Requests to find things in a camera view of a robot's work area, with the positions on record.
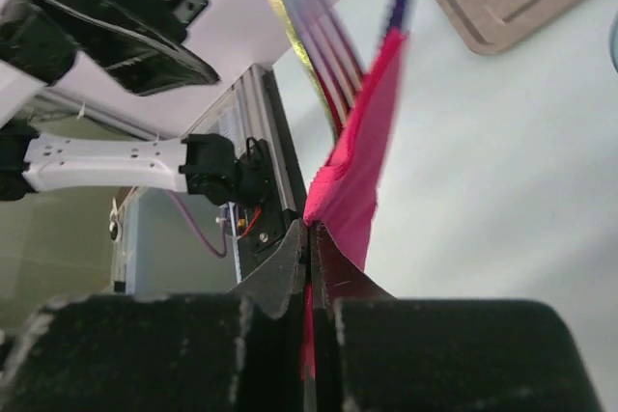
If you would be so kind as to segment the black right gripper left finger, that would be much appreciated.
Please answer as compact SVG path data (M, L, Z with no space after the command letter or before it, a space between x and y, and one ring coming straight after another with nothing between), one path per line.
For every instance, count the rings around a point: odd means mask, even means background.
M308 232L226 293L89 295L26 321L5 411L299 411Z

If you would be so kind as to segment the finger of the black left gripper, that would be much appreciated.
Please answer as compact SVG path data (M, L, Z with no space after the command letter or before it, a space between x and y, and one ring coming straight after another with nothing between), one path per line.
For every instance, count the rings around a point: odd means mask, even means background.
M183 41L173 41L113 0L7 0L2 6L6 64L55 84L79 53L137 96L220 80Z

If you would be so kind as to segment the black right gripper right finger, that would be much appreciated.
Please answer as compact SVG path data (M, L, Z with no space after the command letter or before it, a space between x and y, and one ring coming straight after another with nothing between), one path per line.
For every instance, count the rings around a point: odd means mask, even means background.
M309 231L321 411L599 411L572 333L529 299L398 299Z

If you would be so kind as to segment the pink paper napkin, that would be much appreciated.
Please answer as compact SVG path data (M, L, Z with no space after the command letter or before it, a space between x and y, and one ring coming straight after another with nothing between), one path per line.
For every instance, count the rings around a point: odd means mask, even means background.
M323 224L343 255L365 269L378 182L396 114L409 33L391 30L329 158L310 183L303 222Z

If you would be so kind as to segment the iridescent fork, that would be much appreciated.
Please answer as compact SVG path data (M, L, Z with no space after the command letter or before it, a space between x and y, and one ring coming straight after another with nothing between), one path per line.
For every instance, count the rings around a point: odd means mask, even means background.
M268 0L318 94L333 138L345 128L364 67L330 0Z

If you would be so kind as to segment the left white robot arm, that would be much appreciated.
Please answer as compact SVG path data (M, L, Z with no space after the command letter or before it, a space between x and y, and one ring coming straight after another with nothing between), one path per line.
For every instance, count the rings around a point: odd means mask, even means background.
M1 197L294 202L267 0L1 0Z

